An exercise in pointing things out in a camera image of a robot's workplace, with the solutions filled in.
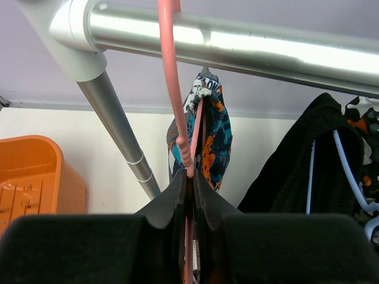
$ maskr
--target patterned cloth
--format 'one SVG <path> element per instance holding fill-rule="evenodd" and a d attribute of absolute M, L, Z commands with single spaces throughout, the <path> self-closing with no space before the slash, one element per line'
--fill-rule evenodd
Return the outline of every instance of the patterned cloth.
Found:
<path fill-rule="evenodd" d="M 379 202 L 379 99 L 357 96 L 342 109 L 342 113 L 361 135 L 364 143 L 364 158 L 359 188 L 367 203 Z M 365 224 L 378 212 L 365 212 L 357 205 L 354 217 Z M 373 241 L 379 244 L 379 234 Z"/>
<path fill-rule="evenodd" d="M 197 105 L 202 98 L 204 99 L 203 112 L 207 117 L 207 135 L 205 145 L 195 157 L 194 162 L 195 167 L 201 169 L 211 187 L 219 190 L 226 167 L 229 164 L 232 130 L 224 106 L 223 88 L 219 78 L 206 67 L 197 75 L 183 106 L 190 144 L 194 132 Z M 175 175 L 178 169 L 184 168 L 179 148 L 175 143 L 176 138 L 178 138 L 178 129 L 175 120 L 173 120 L 166 136 L 169 149 L 170 178 Z"/>

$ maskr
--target black garment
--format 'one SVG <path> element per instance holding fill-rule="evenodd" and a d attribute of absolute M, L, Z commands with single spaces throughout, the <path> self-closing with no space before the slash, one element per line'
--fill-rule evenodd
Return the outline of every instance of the black garment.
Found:
<path fill-rule="evenodd" d="M 341 106 L 328 93 L 323 93 L 285 135 L 238 209 L 242 212 L 305 213 L 311 145 L 316 139 L 311 212 L 352 215 L 355 197 L 338 156 L 332 133 L 335 129 L 338 129 L 350 168 L 358 180 L 364 155 L 362 140 L 343 117 Z"/>

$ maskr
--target white wall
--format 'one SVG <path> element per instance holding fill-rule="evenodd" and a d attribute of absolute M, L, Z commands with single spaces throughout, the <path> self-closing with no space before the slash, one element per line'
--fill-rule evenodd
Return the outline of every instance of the white wall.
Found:
<path fill-rule="evenodd" d="M 156 8 L 156 0 L 117 0 Z M 15 102 L 86 104 L 12 0 L 0 9 L 0 95 Z M 182 0 L 184 12 L 379 39 L 377 0 Z M 126 107 L 169 109 L 160 59 L 107 51 L 108 72 Z M 199 66 L 179 63 L 183 96 Z M 321 90 L 213 70 L 232 112 L 299 114 Z M 337 95 L 341 102 L 351 96 Z"/>
<path fill-rule="evenodd" d="M 127 114 L 161 190 L 169 183 L 166 132 L 173 115 Z M 293 120 L 231 117 L 232 153 L 220 194 L 244 197 Z M 93 111 L 3 108 L 0 139 L 39 134 L 53 139 L 88 185 L 89 213 L 133 213 L 149 198 Z"/>

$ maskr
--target metal rod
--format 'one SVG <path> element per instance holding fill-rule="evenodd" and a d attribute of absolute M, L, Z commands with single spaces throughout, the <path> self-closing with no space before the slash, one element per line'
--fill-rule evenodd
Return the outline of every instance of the metal rod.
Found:
<path fill-rule="evenodd" d="M 97 46 L 160 56 L 158 13 L 97 4 L 89 19 Z M 379 42 L 179 13 L 178 61 L 379 98 Z"/>
<path fill-rule="evenodd" d="M 154 174 L 134 136 L 106 71 L 99 77 L 77 82 L 96 114 L 150 199 L 160 194 Z"/>

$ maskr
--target orange plastic basket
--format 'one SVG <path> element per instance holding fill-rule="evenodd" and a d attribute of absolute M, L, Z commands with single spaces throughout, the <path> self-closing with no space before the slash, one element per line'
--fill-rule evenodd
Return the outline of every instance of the orange plastic basket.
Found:
<path fill-rule="evenodd" d="M 51 139 L 0 140 L 0 236 L 29 214 L 84 214 L 86 185 Z"/>

